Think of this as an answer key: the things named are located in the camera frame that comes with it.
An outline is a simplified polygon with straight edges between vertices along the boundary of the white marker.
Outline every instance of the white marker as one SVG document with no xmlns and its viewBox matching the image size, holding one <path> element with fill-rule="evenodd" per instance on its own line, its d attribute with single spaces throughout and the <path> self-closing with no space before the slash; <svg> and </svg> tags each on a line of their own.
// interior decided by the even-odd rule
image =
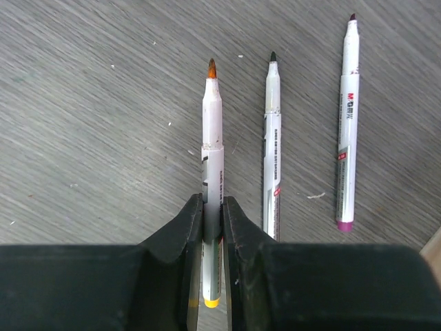
<svg viewBox="0 0 441 331">
<path fill-rule="evenodd" d="M 202 192 L 204 236 L 202 242 L 202 294 L 205 305 L 215 308 L 221 298 L 223 203 L 222 99 L 214 60 L 209 61 L 202 101 Z"/>
<path fill-rule="evenodd" d="M 356 155 L 358 122 L 358 36 L 356 15 L 347 24 L 343 48 L 343 68 L 340 84 L 340 127 L 338 135 L 337 225 L 341 231 L 351 231 L 356 192 Z"/>
<path fill-rule="evenodd" d="M 263 230 L 275 240 L 280 234 L 280 76 L 276 53 L 271 53 L 265 102 L 265 155 L 263 157 Z"/>
</svg>

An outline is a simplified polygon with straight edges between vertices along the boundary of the white debris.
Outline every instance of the white debris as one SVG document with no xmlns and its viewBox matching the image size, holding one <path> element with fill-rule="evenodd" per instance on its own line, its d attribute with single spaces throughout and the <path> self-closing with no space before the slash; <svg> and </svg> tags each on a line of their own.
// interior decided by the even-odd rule
<svg viewBox="0 0 441 331">
<path fill-rule="evenodd" d="M 323 197 L 324 195 L 325 195 L 326 193 L 322 193 L 322 194 L 319 194 L 319 195 L 311 195 L 310 197 L 307 197 L 308 199 L 318 199 L 318 198 L 321 198 L 321 197 Z"/>
</svg>

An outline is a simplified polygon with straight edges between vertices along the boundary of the marker with yellow end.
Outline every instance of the marker with yellow end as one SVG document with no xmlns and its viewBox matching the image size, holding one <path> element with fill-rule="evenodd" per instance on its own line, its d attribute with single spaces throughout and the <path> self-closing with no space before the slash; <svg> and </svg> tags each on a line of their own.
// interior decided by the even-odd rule
<svg viewBox="0 0 441 331">
<path fill-rule="evenodd" d="M 204 235 L 202 242 L 202 294 L 205 305 L 215 308 L 221 297 L 224 149 L 222 99 L 216 64 L 210 59 L 202 101 L 202 193 Z"/>
</svg>

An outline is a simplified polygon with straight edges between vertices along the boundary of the pen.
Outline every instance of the pen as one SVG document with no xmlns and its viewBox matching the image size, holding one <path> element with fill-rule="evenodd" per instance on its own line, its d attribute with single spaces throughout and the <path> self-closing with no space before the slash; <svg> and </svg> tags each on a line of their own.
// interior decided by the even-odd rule
<svg viewBox="0 0 441 331">
<path fill-rule="evenodd" d="M 209 60 L 202 101 L 202 193 L 204 235 L 202 242 L 202 293 L 205 305 L 215 308 L 221 297 L 223 203 L 222 99 L 216 64 Z"/>
<path fill-rule="evenodd" d="M 358 121 L 358 36 L 356 15 L 352 14 L 348 24 L 343 47 L 343 67 L 340 82 L 340 120 L 338 135 L 338 184 L 337 213 L 338 229 L 352 230 L 357 154 Z"/>
<path fill-rule="evenodd" d="M 273 239 L 280 235 L 280 76 L 276 53 L 271 53 L 265 100 L 265 154 L 263 156 L 263 230 Z"/>
</svg>

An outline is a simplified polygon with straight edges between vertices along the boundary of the yellow end cap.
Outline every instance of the yellow end cap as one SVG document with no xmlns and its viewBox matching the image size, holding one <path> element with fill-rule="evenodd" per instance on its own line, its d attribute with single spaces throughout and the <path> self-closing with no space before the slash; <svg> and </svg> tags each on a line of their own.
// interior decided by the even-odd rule
<svg viewBox="0 0 441 331">
<path fill-rule="evenodd" d="M 219 304 L 220 299 L 221 299 L 221 298 L 216 299 L 216 300 L 207 300 L 207 299 L 204 299 L 204 301 L 205 301 L 205 305 L 206 305 L 208 308 L 216 308 L 216 307 L 218 306 L 218 304 Z"/>
</svg>

